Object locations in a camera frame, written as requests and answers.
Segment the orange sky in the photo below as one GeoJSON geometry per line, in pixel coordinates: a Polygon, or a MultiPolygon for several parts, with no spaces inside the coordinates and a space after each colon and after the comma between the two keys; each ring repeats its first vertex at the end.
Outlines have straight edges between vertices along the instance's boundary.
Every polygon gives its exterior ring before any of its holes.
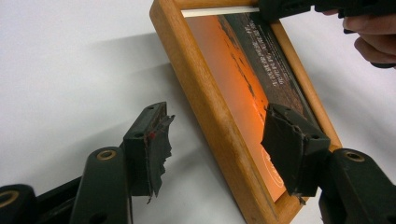
{"type": "Polygon", "coordinates": [[[225,28],[228,34],[233,34],[231,27],[222,27],[217,16],[186,18],[186,20],[264,183],[273,200],[276,201],[285,192],[285,188],[282,179],[269,161],[269,155],[260,144],[265,119],[264,108],[268,105],[262,86],[240,46],[236,41],[231,40],[231,38],[235,40],[236,36],[230,38],[223,30],[225,28]]]}

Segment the black tool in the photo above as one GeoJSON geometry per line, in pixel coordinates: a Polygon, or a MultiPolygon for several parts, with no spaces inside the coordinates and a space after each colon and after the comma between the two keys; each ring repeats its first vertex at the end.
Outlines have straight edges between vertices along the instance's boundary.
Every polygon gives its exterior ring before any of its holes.
{"type": "Polygon", "coordinates": [[[289,195],[315,196],[325,224],[396,223],[396,186],[368,155],[349,148],[331,153],[329,138],[297,112],[269,104],[262,145],[289,195]]]}
{"type": "Polygon", "coordinates": [[[0,223],[132,223],[131,196],[158,195],[173,119],[166,103],[146,107],[120,147],[95,150],[82,177],[38,197],[26,185],[0,188],[0,223]]]}
{"type": "MultiPolygon", "coordinates": [[[[388,15],[396,13],[396,0],[260,0],[259,8],[265,21],[296,15],[311,10],[323,12],[337,9],[338,17],[388,15]]],[[[372,63],[378,68],[396,67],[396,63],[372,63]]]]}

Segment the finger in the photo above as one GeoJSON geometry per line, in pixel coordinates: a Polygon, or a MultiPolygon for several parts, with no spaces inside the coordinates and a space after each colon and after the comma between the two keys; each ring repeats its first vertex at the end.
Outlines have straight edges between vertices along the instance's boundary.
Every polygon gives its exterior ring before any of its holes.
{"type": "Polygon", "coordinates": [[[344,19],[344,28],[367,35],[396,34],[396,14],[387,16],[356,16],[344,19]]]}
{"type": "Polygon", "coordinates": [[[381,52],[369,45],[363,38],[359,37],[355,42],[355,48],[363,58],[371,63],[396,63],[396,56],[381,52]]]}
{"type": "Polygon", "coordinates": [[[361,35],[361,38],[378,51],[396,55],[396,35],[361,35]]]}

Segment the white table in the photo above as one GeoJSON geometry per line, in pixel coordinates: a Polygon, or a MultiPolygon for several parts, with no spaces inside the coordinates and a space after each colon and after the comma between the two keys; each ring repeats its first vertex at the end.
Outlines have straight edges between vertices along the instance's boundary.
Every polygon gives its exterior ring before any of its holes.
{"type": "MultiPolygon", "coordinates": [[[[173,156],[158,198],[133,198],[134,223],[244,223],[149,19],[151,1],[0,4],[0,186],[37,195],[118,146],[141,110],[168,103],[173,156]]],[[[282,20],[344,147],[396,182],[396,71],[372,67],[341,21],[282,20]]],[[[311,199],[293,223],[321,223],[311,199]]]]}

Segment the picture frame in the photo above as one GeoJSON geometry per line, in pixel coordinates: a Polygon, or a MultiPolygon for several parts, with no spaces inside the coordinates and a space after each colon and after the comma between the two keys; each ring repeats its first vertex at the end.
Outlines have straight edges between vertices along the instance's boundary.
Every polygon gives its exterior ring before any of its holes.
{"type": "MultiPolygon", "coordinates": [[[[234,120],[219,83],[183,16],[183,10],[255,7],[248,0],[154,0],[150,17],[180,85],[247,223],[290,223],[301,209],[284,191],[273,200],[248,144],[234,120]]],[[[330,150],[341,147],[338,136],[280,21],[270,24],[320,129],[330,137],[330,150]]]]}

